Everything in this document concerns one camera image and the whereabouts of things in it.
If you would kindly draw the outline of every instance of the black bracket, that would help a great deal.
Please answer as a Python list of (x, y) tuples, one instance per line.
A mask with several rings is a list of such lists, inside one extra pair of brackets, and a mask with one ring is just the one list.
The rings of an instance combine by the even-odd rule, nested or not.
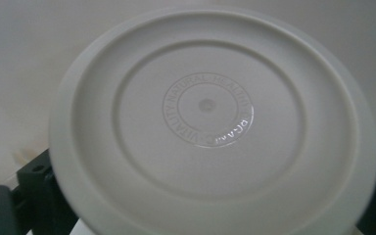
[[(78, 218), (64, 198), (46, 150), (17, 172), (20, 185), (0, 185), (0, 235), (70, 234)], [(376, 235), (376, 189), (357, 224), (364, 235)]]
[(17, 172), (12, 192), (0, 185), (0, 235), (70, 234), (78, 218), (64, 198), (46, 150)]

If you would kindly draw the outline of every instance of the white background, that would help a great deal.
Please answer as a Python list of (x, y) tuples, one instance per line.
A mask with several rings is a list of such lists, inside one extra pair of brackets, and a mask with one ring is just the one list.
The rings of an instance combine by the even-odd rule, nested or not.
[[(181, 2), (0, 0), (0, 183), (15, 186), (17, 169), (48, 148), (51, 100), (78, 53), (120, 22)], [(306, 32), (350, 70), (376, 120), (376, 1), (184, 2), (247, 8)]]

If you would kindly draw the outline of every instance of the white plastic lid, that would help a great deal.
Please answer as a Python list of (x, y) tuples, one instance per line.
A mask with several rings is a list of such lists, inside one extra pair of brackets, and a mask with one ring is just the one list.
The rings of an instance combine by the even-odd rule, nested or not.
[(221, 7), (98, 38), (61, 85), (50, 151), (100, 234), (342, 234), (376, 178), (348, 71), (289, 25)]

